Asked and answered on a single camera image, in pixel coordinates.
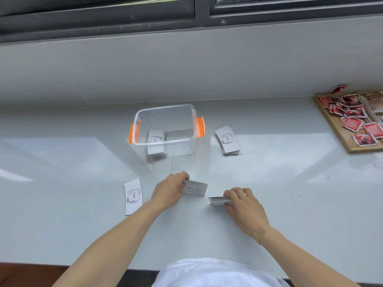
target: left hand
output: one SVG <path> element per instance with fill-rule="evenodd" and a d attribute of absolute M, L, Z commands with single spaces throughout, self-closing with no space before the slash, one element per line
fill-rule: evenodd
<path fill-rule="evenodd" d="M 189 180 L 189 174 L 185 171 L 177 174 L 170 174 L 156 185 L 151 200 L 159 206 L 162 211 L 174 206 L 180 199 L 182 190 L 185 187 L 184 180 Z"/>

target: white shirt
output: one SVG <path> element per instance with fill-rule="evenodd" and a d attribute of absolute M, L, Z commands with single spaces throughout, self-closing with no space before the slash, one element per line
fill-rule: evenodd
<path fill-rule="evenodd" d="M 184 259 L 158 274 L 152 287 L 289 287 L 282 279 L 229 260 Z"/>

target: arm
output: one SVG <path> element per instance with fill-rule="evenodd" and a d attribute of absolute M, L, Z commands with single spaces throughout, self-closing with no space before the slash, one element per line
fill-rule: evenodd
<path fill-rule="evenodd" d="M 181 197 L 186 172 L 170 174 L 157 184 L 149 201 L 95 240 L 53 287 L 114 287 L 133 260 L 152 223 Z"/>
<path fill-rule="evenodd" d="M 360 287 L 272 228 L 251 189 L 232 188 L 224 196 L 233 203 L 225 206 L 237 226 L 273 256 L 295 287 Z"/>

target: clear plastic storage box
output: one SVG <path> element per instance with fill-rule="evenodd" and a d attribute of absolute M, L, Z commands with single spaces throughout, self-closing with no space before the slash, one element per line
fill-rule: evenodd
<path fill-rule="evenodd" d="M 149 133 L 164 133 L 149 137 Z M 151 157 L 194 154 L 194 141 L 205 135 L 203 117 L 194 106 L 178 105 L 139 110 L 130 128 L 129 143 L 141 147 Z"/>

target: forearm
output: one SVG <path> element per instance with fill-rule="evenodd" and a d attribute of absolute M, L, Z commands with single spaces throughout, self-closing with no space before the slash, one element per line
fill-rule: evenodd
<path fill-rule="evenodd" d="M 60 277 L 54 287 L 114 287 L 133 260 L 160 208 L 148 201 L 94 241 Z"/>
<path fill-rule="evenodd" d="M 290 242 L 274 228 L 267 230 L 261 238 L 261 245 L 301 287 L 360 287 Z"/>

